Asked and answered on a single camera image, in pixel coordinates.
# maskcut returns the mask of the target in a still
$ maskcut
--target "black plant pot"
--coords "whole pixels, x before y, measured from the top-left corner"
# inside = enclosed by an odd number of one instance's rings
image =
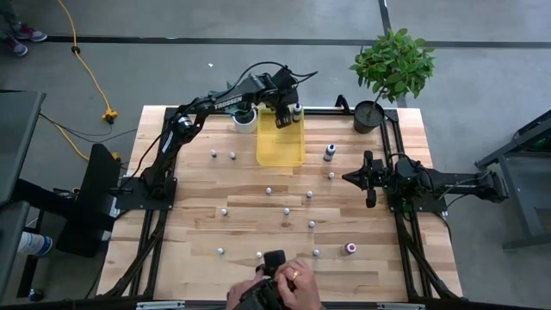
[[[363,101],[354,108],[354,129],[358,133],[369,133],[385,118],[385,110],[378,103]]]

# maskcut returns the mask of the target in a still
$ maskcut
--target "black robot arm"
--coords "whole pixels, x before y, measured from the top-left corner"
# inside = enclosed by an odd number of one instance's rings
[[[493,171],[442,173],[423,167],[405,154],[393,155],[398,155],[399,160],[394,167],[387,168],[382,159],[373,159],[373,153],[365,151],[362,168],[343,175],[344,180],[368,191],[368,208],[376,204],[375,187],[383,188],[390,200],[402,206],[428,205],[440,201],[447,194],[476,195],[491,202],[501,202],[507,198],[503,181]]]
[[[176,160],[180,148],[188,144],[202,130],[205,120],[217,110],[239,107],[240,113],[252,110],[252,104],[264,102],[267,108],[275,111],[275,124],[278,128],[292,123],[288,105],[299,101],[296,90],[298,81],[286,66],[273,77],[268,73],[249,75],[239,85],[209,96],[197,97],[193,102],[178,107],[169,120],[169,126],[161,133],[162,148],[158,151],[152,166],[145,168],[139,180],[144,185],[148,197],[163,199],[166,193],[168,170]],[[195,114],[192,121],[188,114]]]

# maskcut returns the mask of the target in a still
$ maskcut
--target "wooden table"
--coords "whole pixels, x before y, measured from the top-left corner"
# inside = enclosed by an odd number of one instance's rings
[[[144,107],[128,173],[160,133],[165,108]],[[399,108],[398,114],[406,153],[431,167],[419,109]],[[322,301],[406,301],[396,227],[384,193],[377,189],[377,206],[367,209],[366,193],[341,179],[362,166],[363,151],[382,158],[380,130],[358,134],[352,117],[344,115],[307,115],[305,129],[301,167],[265,168],[256,161],[255,134],[236,133],[227,115],[209,116],[202,132],[179,153],[176,201],[164,233],[155,299],[225,300],[233,283],[253,277],[261,263],[257,251],[283,249],[288,259],[301,257],[313,268]],[[337,146],[330,163],[322,159],[328,144]],[[211,149],[217,158],[211,158]],[[236,160],[230,152],[236,152]],[[142,168],[154,158],[155,152],[148,154]],[[329,172],[335,173],[333,180]],[[265,194],[267,187],[271,195]],[[227,217],[220,214],[222,208]],[[284,208],[290,208],[289,215]],[[98,294],[110,289],[134,259],[143,216],[135,210],[115,223]],[[314,228],[308,227],[310,220]],[[419,214],[419,225],[428,261],[461,295],[444,224],[434,214]],[[357,244],[357,253],[343,257],[340,248],[347,242]],[[226,254],[219,255],[219,247]],[[313,257],[314,249],[319,257]],[[146,261],[140,292],[148,266]],[[417,264],[412,267],[421,292]]]

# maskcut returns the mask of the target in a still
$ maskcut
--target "concrete floor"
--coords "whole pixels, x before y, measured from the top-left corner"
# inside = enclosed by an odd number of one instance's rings
[[[377,0],[163,0],[154,4],[71,0],[66,4],[81,35],[374,39],[382,34]],[[545,16],[551,3],[545,0],[387,0],[387,4],[393,28],[407,27],[413,36],[426,40],[551,41],[551,22]],[[70,33],[55,1],[21,0],[17,7],[49,34]],[[71,55],[70,46],[28,44],[25,59],[0,54],[0,89],[46,92],[44,114],[81,131],[106,132],[108,127],[100,119],[105,110],[102,98]],[[224,88],[226,80],[234,80],[246,66],[260,60],[279,61],[297,72],[319,70],[317,77],[300,86],[305,105],[331,106],[338,94],[352,104],[372,99],[370,91],[356,87],[354,72],[347,69],[359,46],[82,44],[81,48],[120,114],[114,133],[137,127],[143,105],[189,102],[208,90]],[[417,100],[406,100],[409,107],[422,109],[438,170],[475,171],[475,160],[551,107],[548,49],[440,49],[435,55],[434,77]],[[105,145],[125,160],[133,139],[129,134]],[[90,151],[90,144],[77,141],[77,145]],[[85,168],[57,129],[39,121],[22,176],[47,188],[71,188],[79,186]],[[449,214],[467,298],[551,305],[551,248],[501,250],[503,242],[522,237],[510,201],[496,205],[468,197]],[[44,227],[55,235],[62,224],[62,219],[47,216]],[[55,251],[40,262],[35,286],[46,291],[48,300],[82,298],[101,262],[100,255],[83,259]],[[7,292],[4,302],[13,302],[12,297]]]

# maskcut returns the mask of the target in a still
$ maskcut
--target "yellow container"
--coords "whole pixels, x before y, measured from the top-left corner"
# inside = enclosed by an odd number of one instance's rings
[[[257,162],[264,167],[297,167],[304,162],[304,111],[299,122],[278,129],[276,114],[258,110]]]

